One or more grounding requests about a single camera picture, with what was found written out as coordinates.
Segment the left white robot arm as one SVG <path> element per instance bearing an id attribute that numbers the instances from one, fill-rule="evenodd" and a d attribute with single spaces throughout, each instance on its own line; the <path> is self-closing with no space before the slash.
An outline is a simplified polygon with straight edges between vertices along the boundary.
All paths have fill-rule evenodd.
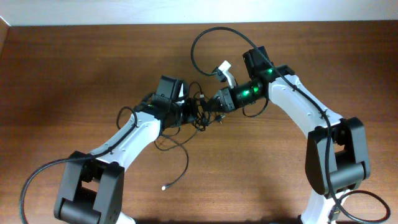
<path id="1" fill-rule="evenodd" d="M 122 211 L 124 175 L 142 150 L 183 122 L 188 84 L 162 76 L 151 100 L 132 109 L 126 124 L 90 153 L 67 159 L 53 210 L 66 223 L 135 223 Z"/>

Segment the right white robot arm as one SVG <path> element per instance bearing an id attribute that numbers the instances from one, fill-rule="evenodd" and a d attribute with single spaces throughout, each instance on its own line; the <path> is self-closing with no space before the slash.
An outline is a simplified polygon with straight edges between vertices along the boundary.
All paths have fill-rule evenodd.
<path id="1" fill-rule="evenodd" d="M 312 192 L 298 221 L 336 223 L 345 200 L 371 173 L 363 123 L 326 107 L 288 65 L 274 66 L 264 47 L 247 51 L 243 59 L 250 81 L 238 85 L 224 61 L 213 73 L 229 85 L 207 107 L 229 113 L 266 98 L 285 111 L 307 138 L 305 173 Z"/>

